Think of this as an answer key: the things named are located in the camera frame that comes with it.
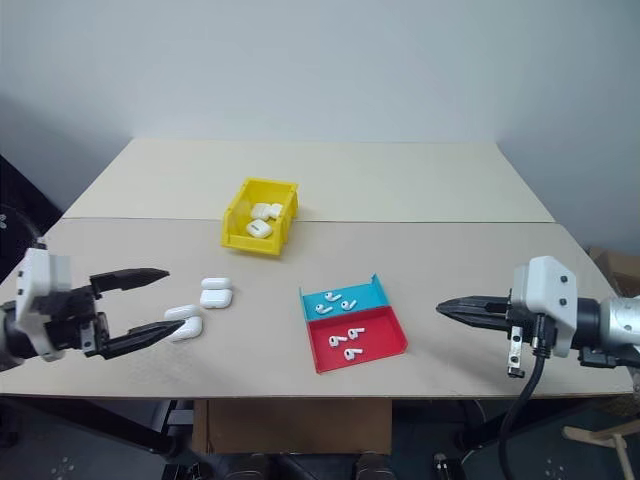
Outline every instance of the white wall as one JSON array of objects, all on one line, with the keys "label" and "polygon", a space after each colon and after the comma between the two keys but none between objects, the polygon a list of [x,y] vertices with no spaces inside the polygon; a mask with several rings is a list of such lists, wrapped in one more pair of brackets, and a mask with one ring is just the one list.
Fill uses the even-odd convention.
[{"label": "white wall", "polygon": [[640,253],[637,0],[0,2],[0,152],[63,208],[132,136],[496,140]]}]

